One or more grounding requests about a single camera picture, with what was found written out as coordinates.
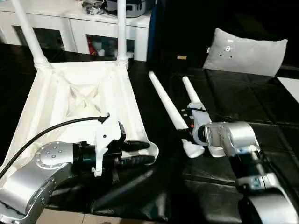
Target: white pillow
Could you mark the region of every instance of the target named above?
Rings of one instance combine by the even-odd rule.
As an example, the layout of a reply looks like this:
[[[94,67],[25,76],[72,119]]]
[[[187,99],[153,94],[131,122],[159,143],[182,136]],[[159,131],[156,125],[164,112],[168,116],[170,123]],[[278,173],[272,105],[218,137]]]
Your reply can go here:
[[[285,56],[286,43],[240,38],[216,28],[204,68],[274,76]]]

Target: white countertop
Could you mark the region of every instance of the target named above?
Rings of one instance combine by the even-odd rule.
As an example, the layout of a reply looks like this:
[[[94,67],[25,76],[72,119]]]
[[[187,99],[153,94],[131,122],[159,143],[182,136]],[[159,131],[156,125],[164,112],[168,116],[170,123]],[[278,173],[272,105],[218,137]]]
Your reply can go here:
[[[290,94],[299,102],[299,79],[278,77],[279,81]]]
[[[28,14],[117,24],[117,18],[110,15],[87,15],[81,6],[81,0],[20,0],[20,2]],[[0,11],[14,12],[11,1],[0,2]],[[127,18],[127,25],[148,28],[150,26],[150,15],[151,12],[148,12],[137,18]]]

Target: black tablecloth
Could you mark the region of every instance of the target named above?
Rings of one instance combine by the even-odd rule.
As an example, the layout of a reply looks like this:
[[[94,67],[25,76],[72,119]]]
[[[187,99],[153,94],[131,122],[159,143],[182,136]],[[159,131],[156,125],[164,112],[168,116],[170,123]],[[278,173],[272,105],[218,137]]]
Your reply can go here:
[[[2,124],[7,130],[4,158],[35,72],[26,48],[0,45],[7,55],[1,62]],[[45,51],[52,62],[93,60],[89,56]],[[128,70],[148,138],[159,147],[150,167],[76,177],[54,191],[50,208],[96,215],[181,223],[241,223],[241,199],[227,158],[209,153],[189,159],[148,77],[146,63],[133,62]],[[299,104],[276,77],[214,70],[188,70],[156,75],[176,107],[190,102],[182,76],[187,75],[213,121],[244,120],[256,132],[261,149],[299,192]]]

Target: white shelf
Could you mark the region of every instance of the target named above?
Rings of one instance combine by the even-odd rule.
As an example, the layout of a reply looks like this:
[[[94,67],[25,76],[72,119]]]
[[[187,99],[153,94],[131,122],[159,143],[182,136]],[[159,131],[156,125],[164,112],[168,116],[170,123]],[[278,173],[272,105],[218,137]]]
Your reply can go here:
[[[75,0],[20,0],[26,13],[37,15],[50,15],[78,20],[98,21],[117,24],[117,18],[110,15],[87,15],[83,10],[82,1]],[[14,12],[10,0],[0,2],[0,11]],[[129,26],[144,27],[150,26],[150,15],[148,12],[137,18],[127,18]]]

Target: silver robotic arm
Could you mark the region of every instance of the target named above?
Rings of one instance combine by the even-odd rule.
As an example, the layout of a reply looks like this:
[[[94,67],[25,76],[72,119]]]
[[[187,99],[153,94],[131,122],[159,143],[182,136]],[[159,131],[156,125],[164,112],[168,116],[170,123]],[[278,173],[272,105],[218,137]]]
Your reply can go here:
[[[182,110],[193,121],[189,128],[155,74],[150,72],[149,77],[175,128],[183,133],[187,156],[197,157],[208,147],[213,157],[228,157],[236,176],[236,188],[244,196],[239,203],[245,205],[245,211],[242,211],[245,215],[239,209],[242,221],[249,224],[299,224],[290,198],[269,163],[265,162],[265,155],[248,123],[212,122],[188,77],[183,77],[191,100],[187,110]]]
[[[252,127],[246,122],[209,123],[198,136],[222,147],[236,176],[236,188],[253,205],[263,224],[298,224],[298,214],[277,176],[262,160]]]
[[[13,173],[0,189],[0,221],[32,224],[61,182],[83,172],[101,176],[103,168],[150,165],[158,148],[152,142],[126,141],[121,123],[109,116],[100,125],[96,145],[50,142]]]

